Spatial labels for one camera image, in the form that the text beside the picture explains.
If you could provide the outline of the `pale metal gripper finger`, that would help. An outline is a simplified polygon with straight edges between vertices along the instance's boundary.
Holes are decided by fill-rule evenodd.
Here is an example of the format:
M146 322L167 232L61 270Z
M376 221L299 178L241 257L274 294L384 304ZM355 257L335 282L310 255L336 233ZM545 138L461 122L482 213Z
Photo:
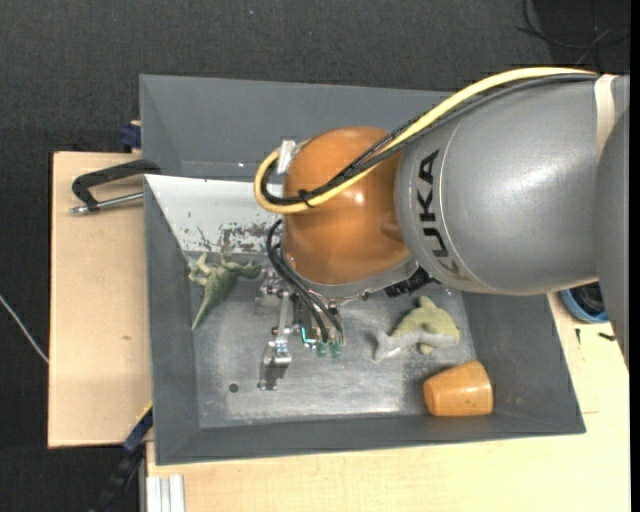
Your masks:
M263 350L257 387L262 391L275 391L291 362L286 342L269 341Z
M278 289L261 285L254 301L256 316L272 316L279 312L282 299L278 296Z

